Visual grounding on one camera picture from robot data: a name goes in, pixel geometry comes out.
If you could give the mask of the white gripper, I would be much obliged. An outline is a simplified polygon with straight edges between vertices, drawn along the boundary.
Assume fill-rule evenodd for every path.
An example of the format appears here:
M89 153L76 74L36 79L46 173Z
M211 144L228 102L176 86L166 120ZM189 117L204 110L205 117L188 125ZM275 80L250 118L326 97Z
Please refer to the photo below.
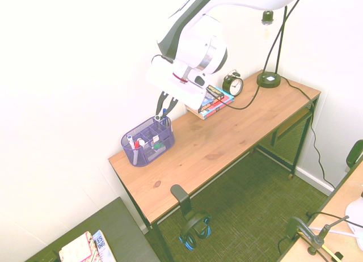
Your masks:
M156 115L160 114L167 94L171 95L173 98L165 111L165 116L173 110L178 101L192 109L199 109L205 97L204 88L192 84L191 81L181 83L181 81L173 75L172 64L162 57L153 59L151 67L146 74L146 80L162 90L157 102Z

